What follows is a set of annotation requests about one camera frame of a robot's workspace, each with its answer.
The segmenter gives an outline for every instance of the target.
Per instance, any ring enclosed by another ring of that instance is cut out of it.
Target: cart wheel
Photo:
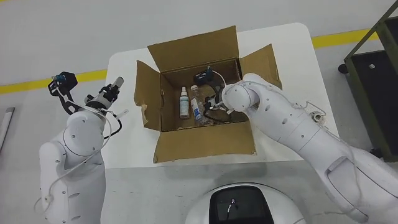
[[[371,149],[369,151],[370,154],[374,155],[377,158],[382,158],[383,154],[381,153],[381,149],[380,148],[376,148],[376,149]]]
[[[338,66],[338,71],[346,75],[348,73],[347,65],[341,64]]]

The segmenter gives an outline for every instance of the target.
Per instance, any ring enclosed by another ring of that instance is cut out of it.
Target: bottle cap
[[[187,90],[185,89],[184,86],[182,87],[181,96],[188,96]]]

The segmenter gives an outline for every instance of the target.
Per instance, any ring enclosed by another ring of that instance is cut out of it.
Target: blue component
[[[199,109],[193,110],[193,115],[195,115],[195,119],[196,120],[199,120],[201,118],[200,113],[199,113]]]
[[[57,80],[59,82],[64,82],[67,80],[67,78],[64,75],[56,75],[54,76],[54,80]]]

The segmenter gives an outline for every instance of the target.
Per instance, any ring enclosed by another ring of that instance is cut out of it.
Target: white table
[[[338,134],[310,33],[305,25],[294,23],[239,32],[238,43],[240,57],[272,44],[284,92],[303,105],[308,100],[319,106],[326,112],[325,125]],[[234,154],[154,164],[152,159],[159,132],[143,128],[141,108],[134,103],[136,60],[159,71],[148,49],[116,53],[109,60],[106,84],[112,83],[118,76],[124,78],[118,100],[111,110],[118,114],[128,109],[129,113],[121,119],[122,130],[102,150],[107,169],[302,160],[294,151],[252,127],[256,156]]]

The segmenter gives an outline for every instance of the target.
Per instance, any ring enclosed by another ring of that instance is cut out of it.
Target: label
[[[180,99],[180,116],[188,116],[189,115],[189,100]]]
[[[191,100],[191,106],[192,106],[192,112],[193,112],[193,115],[195,116],[195,119],[199,120],[201,118],[201,115],[200,115],[200,112],[199,112],[197,99],[193,98]]]

